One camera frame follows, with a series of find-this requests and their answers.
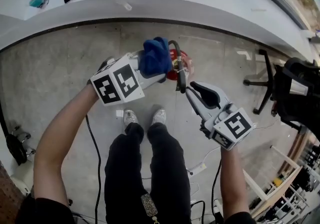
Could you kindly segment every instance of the forearm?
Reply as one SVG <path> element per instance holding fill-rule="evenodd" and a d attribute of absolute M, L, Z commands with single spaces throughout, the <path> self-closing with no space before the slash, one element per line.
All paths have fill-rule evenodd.
<path fill-rule="evenodd" d="M 42 135 L 35 166 L 62 165 L 84 117 L 97 100 L 95 89 L 87 85 L 59 112 Z"/>
<path fill-rule="evenodd" d="M 246 181 L 237 148 L 230 151 L 222 148 L 221 163 L 220 187 L 225 219 L 237 212 L 249 212 Z"/>

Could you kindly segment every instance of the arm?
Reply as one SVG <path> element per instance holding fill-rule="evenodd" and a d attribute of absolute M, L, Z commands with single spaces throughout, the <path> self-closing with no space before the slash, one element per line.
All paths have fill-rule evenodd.
<path fill-rule="evenodd" d="M 221 163 L 220 187 L 224 219 L 238 212 L 249 212 L 246 181 L 237 148 L 230 151 L 221 148 Z"/>
<path fill-rule="evenodd" d="M 38 144 L 34 164 L 34 196 L 68 206 L 61 177 L 62 162 L 90 108 L 98 100 L 91 84 L 86 85 L 51 121 Z"/>

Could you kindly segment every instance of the red object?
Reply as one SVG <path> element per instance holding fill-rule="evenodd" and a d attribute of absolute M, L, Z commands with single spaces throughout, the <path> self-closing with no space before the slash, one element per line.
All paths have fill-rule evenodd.
<path fill-rule="evenodd" d="M 171 49 L 170 50 L 170 57 L 172 60 L 172 65 L 173 65 L 173 70 L 171 70 L 170 72 L 168 72 L 168 74 L 166 75 L 166 77 L 169 80 L 172 81 L 176 81 L 178 79 L 178 75 L 177 75 L 177 69 L 178 69 L 178 62 L 177 62 L 177 51 L 175 49 Z M 193 74 L 194 74 L 194 64 L 192 62 L 192 59 L 190 57 L 188 57 L 188 55 L 181 50 L 181 57 L 182 57 L 182 64 L 184 67 L 184 72 L 185 72 L 185 79 L 188 80 L 190 79 Z"/>

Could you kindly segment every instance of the black pants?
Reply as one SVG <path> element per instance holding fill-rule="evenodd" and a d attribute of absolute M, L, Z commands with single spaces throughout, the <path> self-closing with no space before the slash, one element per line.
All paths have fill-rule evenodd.
<path fill-rule="evenodd" d="M 141 201 L 147 193 L 140 173 L 144 130 L 131 123 L 125 131 L 126 135 L 119 135 L 112 143 L 105 166 L 105 219 L 108 224 L 154 223 Z M 150 195 L 158 210 L 157 219 L 161 224 L 191 223 L 190 183 L 183 149 L 161 123 L 152 125 L 147 135 L 153 150 Z"/>

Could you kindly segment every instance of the power strip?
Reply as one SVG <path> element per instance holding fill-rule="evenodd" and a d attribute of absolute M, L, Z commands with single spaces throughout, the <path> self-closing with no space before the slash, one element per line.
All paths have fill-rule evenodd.
<path fill-rule="evenodd" d="M 195 175 L 197 175 L 198 173 L 202 172 L 203 170 L 205 170 L 207 168 L 207 166 L 202 162 L 200 164 L 198 164 L 197 166 L 195 166 L 192 169 L 188 169 L 188 177 L 189 179 Z"/>

